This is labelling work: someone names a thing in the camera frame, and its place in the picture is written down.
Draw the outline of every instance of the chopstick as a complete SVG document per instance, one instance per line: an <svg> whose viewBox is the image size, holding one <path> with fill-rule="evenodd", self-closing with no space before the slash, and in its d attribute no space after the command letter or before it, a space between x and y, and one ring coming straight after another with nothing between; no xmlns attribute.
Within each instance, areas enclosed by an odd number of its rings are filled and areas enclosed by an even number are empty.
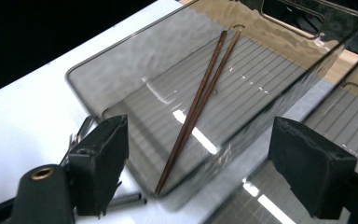
<svg viewBox="0 0 358 224"><path fill-rule="evenodd" d="M220 77L220 75L228 61L229 55L231 54L232 50L234 50L235 44L237 43L238 39L240 38L240 34L241 34L241 32L237 31L236 34L234 35L234 37L232 38L231 43L228 46L228 49L225 53L225 56L222 59L222 62L219 64L219 67L217 68L216 73L214 74L210 85L208 86L204 96L200 100L202 92L205 89L205 86L209 79L209 76L212 73L213 66L216 63L217 56L219 55L220 49L222 48L224 40L227 36L227 31L223 31L222 34L220 35L220 39L217 43L216 49L214 50L213 56L210 60L210 63L209 63L208 68L205 72L205 75L200 83L199 89L197 90L196 96L194 97L193 103L191 104L191 107L188 111L186 120L182 126L181 131L178 134L178 137L177 137L176 142L173 146L171 155L168 158L167 163L166 163L164 170L162 172L162 175L158 181L158 185L155 190L155 195L159 195L162 188L164 187L164 184L167 181L168 176L170 175L170 172L171 172L177 158L179 157L179 154L182 151L182 148L185 146L188 137L190 136L191 132L193 131L194 127L196 126L197 120L202 112L203 107L205 107L205 105L208 102L209 96L213 92L213 88L214 88L214 86L217 82L217 79Z"/></svg>

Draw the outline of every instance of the white table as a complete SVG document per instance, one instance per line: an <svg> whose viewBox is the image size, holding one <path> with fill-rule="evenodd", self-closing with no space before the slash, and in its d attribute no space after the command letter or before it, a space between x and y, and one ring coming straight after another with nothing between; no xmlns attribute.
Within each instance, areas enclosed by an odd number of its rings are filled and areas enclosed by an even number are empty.
<svg viewBox="0 0 358 224"><path fill-rule="evenodd" d="M76 133L88 115L66 82L65 73L181 6L174 0L158 0L0 90L0 203L16 195L19 180L26 172L43 164L60 162L68 147L69 134ZM138 190L127 171L122 180L117 194ZM178 218L169 213L149 200L147 206L108 214L100 220L81 217L77 223L167 223ZM197 221L191 214L180 218Z"/></svg>

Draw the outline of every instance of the gray translucent bin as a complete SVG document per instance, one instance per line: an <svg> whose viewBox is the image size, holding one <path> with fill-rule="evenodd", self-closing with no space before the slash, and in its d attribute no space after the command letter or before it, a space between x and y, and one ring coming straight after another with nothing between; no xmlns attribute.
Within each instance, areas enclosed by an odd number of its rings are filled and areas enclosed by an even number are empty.
<svg viewBox="0 0 358 224"><path fill-rule="evenodd" d="M144 192L156 188L222 31L217 65L235 29L241 38L160 196L175 189L186 200L209 182L325 75L358 30L358 13L327 2L283 1L321 18L316 36L249 2L191 2L68 71L92 115L128 115L127 166Z"/></svg>
<svg viewBox="0 0 358 224"><path fill-rule="evenodd" d="M303 123L358 159L358 64ZM358 162L355 171L358 173ZM279 211L275 215L269 206L271 204L278 207L274 210ZM246 176L242 185L205 222L281 223L285 220L286 223L347 223L349 215L344 209L339 220L311 218L272 162L266 161Z"/></svg>

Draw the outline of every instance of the chopsticks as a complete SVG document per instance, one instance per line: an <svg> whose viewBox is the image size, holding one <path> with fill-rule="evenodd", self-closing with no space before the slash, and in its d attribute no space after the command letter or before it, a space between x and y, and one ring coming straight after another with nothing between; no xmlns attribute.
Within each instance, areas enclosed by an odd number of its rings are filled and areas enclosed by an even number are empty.
<svg viewBox="0 0 358 224"><path fill-rule="evenodd" d="M178 137L176 138L176 142L173 146L172 152L170 157L167 160L167 163L164 167L164 171L162 172L161 178L158 181L158 185L155 190L155 195L159 195L162 188L164 187L165 182L168 179L168 176L170 175L170 172L179 157L179 154L182 151L182 148L185 146L186 141L188 137L191 135L191 132L193 131L194 127L196 126L197 120L202 112L203 107L208 102L208 98L213 92L213 88L217 82L217 79L220 77L220 75L223 72L223 69L228 61L228 57L231 54L232 50L234 50L235 44L237 43L238 39L240 38L240 31L237 31L234 35L234 37L231 40L231 43L228 46L228 49L222 59L222 62L219 64L216 73L213 76L213 79L211 80L210 85L208 86L206 92L204 93L204 96L201 99L203 90L206 87L206 84L208 82L209 76L212 73L213 66L216 63L217 57L219 55L220 49L223 46L223 43L227 36L227 31L223 31L220 35L219 41L217 42L216 49L213 52L213 56L208 64L208 67L206 69L205 75L202 78L202 81L200 83L199 89L197 90L196 96L194 97L193 103L191 104L191 107L188 111L188 114L186 116L186 120L182 126L181 131L178 134Z"/></svg>

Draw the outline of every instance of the clear plastic tray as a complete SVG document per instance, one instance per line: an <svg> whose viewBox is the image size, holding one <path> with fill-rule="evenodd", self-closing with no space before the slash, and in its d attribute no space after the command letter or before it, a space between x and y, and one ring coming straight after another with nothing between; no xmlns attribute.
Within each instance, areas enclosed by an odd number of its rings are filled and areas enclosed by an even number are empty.
<svg viewBox="0 0 358 224"><path fill-rule="evenodd" d="M160 196L182 186L177 195L189 198L209 182L324 76L358 30L353 11L284 1L323 18L310 38L265 16L262 3L193 1L68 71L92 115L128 115L128 168L146 193L156 188L222 31L229 32L222 52L234 30L241 38Z"/></svg>
<svg viewBox="0 0 358 224"><path fill-rule="evenodd" d="M358 159L358 64L303 123ZM358 173L358 162L355 171ZM311 218L272 162L266 161L244 178L243 185L238 186L205 222L347 223L349 216L344 209L339 220Z"/></svg>

